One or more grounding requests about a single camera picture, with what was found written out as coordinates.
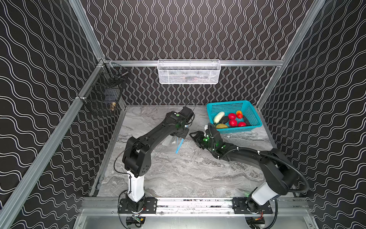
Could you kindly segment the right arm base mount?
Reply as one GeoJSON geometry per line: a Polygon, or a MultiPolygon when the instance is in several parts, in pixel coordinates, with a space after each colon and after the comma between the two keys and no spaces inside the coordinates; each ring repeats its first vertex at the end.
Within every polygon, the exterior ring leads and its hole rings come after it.
{"type": "Polygon", "coordinates": [[[277,211],[275,211],[274,220],[266,227],[266,221],[264,216],[273,214],[272,206],[270,202],[266,202],[264,205],[260,206],[252,198],[242,197],[232,199],[232,209],[234,214],[259,214],[257,217],[249,216],[246,217],[246,222],[251,229],[270,229],[277,219],[277,211]]]}

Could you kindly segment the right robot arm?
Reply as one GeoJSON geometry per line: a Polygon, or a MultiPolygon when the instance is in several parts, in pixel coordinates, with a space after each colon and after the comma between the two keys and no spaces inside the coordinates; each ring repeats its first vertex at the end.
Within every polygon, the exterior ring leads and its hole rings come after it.
{"type": "Polygon", "coordinates": [[[251,211],[265,205],[269,200],[292,193],[306,193],[309,182],[285,155],[276,148],[256,150],[225,142],[216,128],[190,133],[190,137],[201,148],[208,150],[218,160],[238,162],[261,169],[265,182],[254,189],[247,198],[251,211]]]}

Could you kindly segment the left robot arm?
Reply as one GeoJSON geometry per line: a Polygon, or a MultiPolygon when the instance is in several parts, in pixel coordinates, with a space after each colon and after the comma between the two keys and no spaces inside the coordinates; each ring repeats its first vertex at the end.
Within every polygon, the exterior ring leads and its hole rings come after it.
{"type": "Polygon", "coordinates": [[[164,120],[145,135],[128,139],[123,155],[124,168],[129,174],[127,197],[134,203],[145,197],[144,176],[151,167],[151,153],[168,136],[185,139],[194,120],[194,112],[183,107],[180,112],[168,112],[164,120]]]}

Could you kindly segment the clear zip top bag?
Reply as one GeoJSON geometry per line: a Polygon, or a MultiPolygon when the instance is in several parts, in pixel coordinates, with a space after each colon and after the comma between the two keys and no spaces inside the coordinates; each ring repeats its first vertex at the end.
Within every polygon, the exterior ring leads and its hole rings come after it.
{"type": "Polygon", "coordinates": [[[179,153],[185,139],[178,136],[169,135],[163,142],[161,150],[165,153],[174,152],[175,154],[179,153]]]}

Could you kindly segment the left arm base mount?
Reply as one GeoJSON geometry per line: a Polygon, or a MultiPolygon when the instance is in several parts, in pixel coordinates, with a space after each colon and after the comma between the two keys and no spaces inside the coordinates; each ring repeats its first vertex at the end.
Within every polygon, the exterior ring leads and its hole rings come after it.
{"type": "Polygon", "coordinates": [[[157,199],[144,196],[138,202],[128,196],[118,199],[118,217],[124,229],[141,229],[146,222],[143,214],[155,214],[157,199]]]}

